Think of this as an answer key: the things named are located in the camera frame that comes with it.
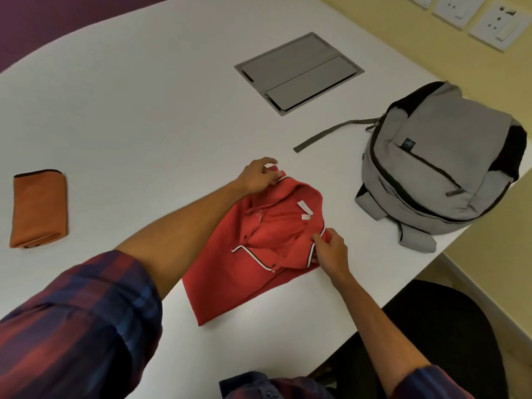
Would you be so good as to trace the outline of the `person's left hand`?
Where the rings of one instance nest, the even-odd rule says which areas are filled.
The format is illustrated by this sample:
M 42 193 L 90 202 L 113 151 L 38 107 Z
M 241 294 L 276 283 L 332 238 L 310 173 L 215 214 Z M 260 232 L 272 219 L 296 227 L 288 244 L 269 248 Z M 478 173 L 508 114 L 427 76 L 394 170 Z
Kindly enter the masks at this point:
M 263 157 L 251 161 L 234 181 L 235 188 L 242 196 L 262 192 L 282 177 L 277 169 L 271 169 L 278 164 L 274 158 Z

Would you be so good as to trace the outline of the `person's right hand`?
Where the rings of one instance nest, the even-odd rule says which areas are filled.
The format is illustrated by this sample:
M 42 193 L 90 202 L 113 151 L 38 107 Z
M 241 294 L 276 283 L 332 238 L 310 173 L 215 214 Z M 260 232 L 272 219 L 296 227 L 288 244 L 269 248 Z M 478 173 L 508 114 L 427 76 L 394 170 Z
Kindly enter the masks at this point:
M 327 228 L 326 231 L 330 233 L 330 244 L 322 248 L 314 246 L 316 257 L 332 284 L 339 288 L 353 279 L 349 270 L 348 247 L 334 229 Z

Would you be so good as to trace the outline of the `red polo shirt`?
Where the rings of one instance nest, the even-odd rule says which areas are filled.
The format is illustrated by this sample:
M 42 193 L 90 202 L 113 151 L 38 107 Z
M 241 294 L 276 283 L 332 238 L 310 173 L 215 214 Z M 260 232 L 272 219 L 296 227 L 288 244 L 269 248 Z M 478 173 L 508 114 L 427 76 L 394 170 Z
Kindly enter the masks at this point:
M 281 173 L 233 205 L 183 276 L 198 326 L 319 266 L 312 236 L 331 240 L 323 196 Z

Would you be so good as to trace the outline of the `person's left forearm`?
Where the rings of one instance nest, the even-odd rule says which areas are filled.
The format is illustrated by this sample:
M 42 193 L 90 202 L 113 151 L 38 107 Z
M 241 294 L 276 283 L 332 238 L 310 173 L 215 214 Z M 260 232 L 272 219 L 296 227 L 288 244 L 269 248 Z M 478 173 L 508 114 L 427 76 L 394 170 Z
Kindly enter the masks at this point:
M 243 179 L 236 179 L 210 194 L 166 214 L 143 227 L 116 250 L 136 259 L 165 299 L 237 202 L 250 194 Z

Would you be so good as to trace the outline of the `person's right forearm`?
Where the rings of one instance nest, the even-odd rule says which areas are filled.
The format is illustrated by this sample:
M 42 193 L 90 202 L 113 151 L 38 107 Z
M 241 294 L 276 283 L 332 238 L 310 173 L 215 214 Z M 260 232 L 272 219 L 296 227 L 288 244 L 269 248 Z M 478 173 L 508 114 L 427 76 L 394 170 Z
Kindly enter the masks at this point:
M 334 274 L 330 279 L 342 296 L 384 392 L 391 398 L 407 376 L 429 366 L 430 362 L 403 335 L 350 272 Z

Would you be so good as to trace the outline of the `grey backpack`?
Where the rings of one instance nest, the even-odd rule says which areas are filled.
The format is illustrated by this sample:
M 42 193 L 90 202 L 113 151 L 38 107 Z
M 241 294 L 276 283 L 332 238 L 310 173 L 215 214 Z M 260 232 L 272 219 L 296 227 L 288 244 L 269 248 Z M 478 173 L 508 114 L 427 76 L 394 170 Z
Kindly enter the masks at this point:
M 335 130 L 368 125 L 355 201 L 375 220 L 400 228 L 400 245 L 434 253 L 434 236 L 488 214 L 520 178 L 527 132 L 512 115 L 432 82 L 393 102 L 382 116 L 348 120 L 294 147 L 296 153 Z

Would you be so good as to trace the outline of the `black office chair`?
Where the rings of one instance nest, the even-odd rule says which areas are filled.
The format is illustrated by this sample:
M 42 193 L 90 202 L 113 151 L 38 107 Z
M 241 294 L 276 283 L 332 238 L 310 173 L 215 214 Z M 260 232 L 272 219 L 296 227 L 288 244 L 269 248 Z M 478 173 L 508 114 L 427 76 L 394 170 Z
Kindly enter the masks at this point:
M 432 364 L 475 399 L 509 399 L 494 330 L 464 293 L 414 280 L 383 307 L 384 313 Z M 311 375 L 336 399 L 387 399 L 356 333 Z

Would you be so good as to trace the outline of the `orange folded cloth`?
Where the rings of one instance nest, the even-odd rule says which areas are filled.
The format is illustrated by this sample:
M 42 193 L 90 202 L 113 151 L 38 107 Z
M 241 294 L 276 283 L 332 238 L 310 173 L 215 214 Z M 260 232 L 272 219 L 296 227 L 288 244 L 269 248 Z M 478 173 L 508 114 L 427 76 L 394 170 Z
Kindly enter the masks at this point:
M 68 235 L 67 180 L 61 171 L 17 174 L 13 192 L 10 248 L 35 248 Z

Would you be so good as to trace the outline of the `red blue plaid shirt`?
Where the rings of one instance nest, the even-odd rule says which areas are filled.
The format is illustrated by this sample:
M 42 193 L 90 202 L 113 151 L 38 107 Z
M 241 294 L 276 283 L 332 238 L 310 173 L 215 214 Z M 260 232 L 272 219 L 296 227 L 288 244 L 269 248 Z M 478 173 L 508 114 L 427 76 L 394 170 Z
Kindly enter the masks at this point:
M 0 320 L 0 399 L 126 399 L 161 335 L 162 300 L 140 262 L 97 255 Z M 475 398 L 431 364 L 390 399 Z

